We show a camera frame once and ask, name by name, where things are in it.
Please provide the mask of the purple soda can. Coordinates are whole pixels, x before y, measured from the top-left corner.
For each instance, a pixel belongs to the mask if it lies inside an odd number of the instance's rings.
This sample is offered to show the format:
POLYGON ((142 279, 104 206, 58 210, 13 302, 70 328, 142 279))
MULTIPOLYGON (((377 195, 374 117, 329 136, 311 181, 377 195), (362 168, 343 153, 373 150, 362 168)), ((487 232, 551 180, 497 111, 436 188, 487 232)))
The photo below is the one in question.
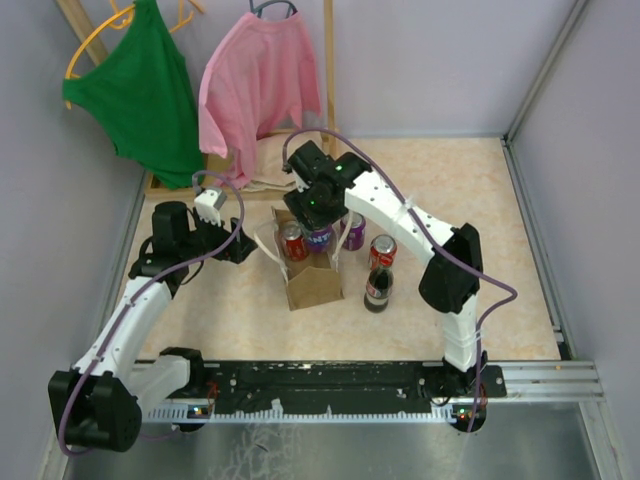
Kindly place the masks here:
POLYGON ((309 252, 313 254, 326 253, 330 248, 333 236, 334 228, 332 225, 318 230, 306 231, 305 240, 309 252))
POLYGON ((342 248, 348 251, 357 251, 361 249, 365 241, 366 220, 359 214, 352 215, 351 227, 349 233, 342 244, 342 248))

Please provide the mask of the brown burlap canvas bag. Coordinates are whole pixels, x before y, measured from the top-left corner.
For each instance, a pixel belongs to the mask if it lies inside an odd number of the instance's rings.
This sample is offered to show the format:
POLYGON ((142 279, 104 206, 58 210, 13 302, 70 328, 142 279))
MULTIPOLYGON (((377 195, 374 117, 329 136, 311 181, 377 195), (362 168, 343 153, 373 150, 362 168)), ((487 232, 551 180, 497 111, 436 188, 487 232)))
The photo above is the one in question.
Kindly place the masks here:
POLYGON ((310 253, 299 262, 289 260, 282 248, 280 226, 287 221, 296 221, 304 237, 306 229, 284 209, 271 208, 271 219, 253 231, 253 240, 258 248, 276 264, 276 273, 284 281, 285 292, 291 311, 316 307, 344 298, 342 279, 336 250, 335 234, 329 250, 322 254, 310 253))

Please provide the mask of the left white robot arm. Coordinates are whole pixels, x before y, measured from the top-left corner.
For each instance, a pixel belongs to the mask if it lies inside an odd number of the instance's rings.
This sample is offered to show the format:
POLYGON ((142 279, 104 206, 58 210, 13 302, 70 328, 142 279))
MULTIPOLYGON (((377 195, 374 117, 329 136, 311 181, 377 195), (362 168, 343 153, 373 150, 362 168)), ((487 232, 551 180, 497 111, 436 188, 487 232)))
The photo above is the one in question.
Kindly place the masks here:
POLYGON ((241 217, 206 221, 201 207, 179 201, 158 204, 152 233, 143 241, 122 299, 98 338, 69 370, 48 383, 51 412, 61 450, 68 456, 91 449, 125 452, 137 440, 142 420, 174 394, 194 397, 208 384, 200 351, 167 347, 141 373, 133 368, 150 331, 193 280, 191 266, 215 259, 242 263, 256 244, 241 217))

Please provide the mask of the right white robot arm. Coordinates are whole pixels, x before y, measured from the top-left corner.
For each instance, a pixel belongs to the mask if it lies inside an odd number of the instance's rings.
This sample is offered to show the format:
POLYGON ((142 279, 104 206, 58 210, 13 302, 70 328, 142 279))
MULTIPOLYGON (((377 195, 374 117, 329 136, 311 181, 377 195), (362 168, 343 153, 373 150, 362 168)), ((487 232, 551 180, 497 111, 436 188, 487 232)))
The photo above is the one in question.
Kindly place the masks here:
POLYGON ((348 213, 382 228, 423 266, 421 298, 442 316, 443 365, 430 380, 430 395, 470 395, 482 383, 485 361, 477 348, 478 273, 482 255, 478 231, 453 227, 400 197, 383 170, 347 152, 338 159, 307 141, 283 157, 283 170, 295 188, 287 208, 304 227, 318 230, 348 213))

